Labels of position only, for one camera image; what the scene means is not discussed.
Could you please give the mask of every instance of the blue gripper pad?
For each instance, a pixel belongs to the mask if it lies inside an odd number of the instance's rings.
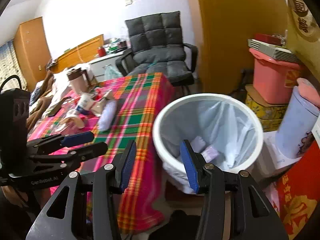
[[[135,141],[133,141],[131,148],[129,149],[128,156],[124,162],[122,171],[121,171],[121,181],[119,185],[119,189],[121,192],[124,192],[124,190],[128,187],[129,185],[129,180],[131,177],[131,172],[133,169],[133,164],[134,160],[136,158],[136,153],[137,153],[137,144]]]
[[[92,132],[83,132],[75,135],[65,136],[61,141],[62,147],[73,147],[84,143],[92,142],[94,134]]]
[[[191,154],[194,154],[191,146],[190,146],[189,150],[192,151]],[[189,185],[195,193],[198,193],[198,191],[199,191],[198,174],[197,174],[196,167],[195,167],[194,163],[192,162],[189,150],[188,150],[188,147],[187,147],[185,141],[183,141],[180,144],[180,155],[181,155],[181,158],[183,161],[184,168],[186,169],[186,173],[187,173],[188,180],[189,180]]]

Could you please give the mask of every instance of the wooden headboard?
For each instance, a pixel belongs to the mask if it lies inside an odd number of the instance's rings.
[[[71,66],[93,60],[98,48],[103,46],[103,43],[103,34],[101,34],[68,50],[65,54],[58,57],[57,64],[51,70],[53,73],[59,73],[66,67],[70,68]]]

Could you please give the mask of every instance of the silver bolt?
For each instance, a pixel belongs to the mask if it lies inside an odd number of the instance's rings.
[[[213,165],[212,163],[206,163],[206,164],[204,165],[204,167],[205,167],[207,170],[212,170],[212,169],[214,169],[214,165]]]
[[[76,172],[76,171],[73,171],[73,172],[69,173],[69,177],[70,178],[75,178],[76,176],[78,176],[78,172]]]
[[[242,177],[245,177],[245,178],[246,178],[246,177],[249,176],[249,172],[243,170],[243,171],[240,171],[240,175],[241,175]]]
[[[112,170],[113,169],[113,165],[111,163],[104,165],[104,169],[105,170]]]

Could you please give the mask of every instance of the black armrest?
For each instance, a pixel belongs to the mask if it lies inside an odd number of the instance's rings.
[[[123,76],[128,75],[128,73],[127,73],[127,71],[124,69],[124,67],[123,67],[123,65],[122,65],[122,61],[123,61],[126,57],[128,57],[129,55],[131,55],[131,57],[133,57],[133,52],[132,52],[131,49],[126,49],[126,50],[124,51],[123,55],[116,60],[116,66],[117,66],[118,70],[121,72],[121,74],[122,74]]]
[[[197,58],[198,58],[198,48],[189,43],[183,43],[183,46],[191,49],[191,72],[194,72],[196,69]]]

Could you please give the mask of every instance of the colorful checkered cloth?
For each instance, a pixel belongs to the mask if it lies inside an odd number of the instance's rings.
[[[134,139],[137,155],[129,186],[120,199],[118,224],[124,233],[145,231],[163,220],[161,212],[151,207],[161,190],[161,164],[153,145],[152,126],[157,114],[170,102],[174,90],[161,73],[113,79],[99,83],[99,87],[113,90],[120,110],[105,132],[98,131],[98,117],[89,117],[83,131],[92,131],[94,142],[106,142],[109,149],[104,156],[82,163],[78,171],[81,174],[96,171],[111,163],[117,153],[124,151],[127,142]],[[61,109],[55,117],[45,118],[29,140],[50,135],[64,111]],[[70,148],[63,148],[55,154],[65,154],[68,150]]]

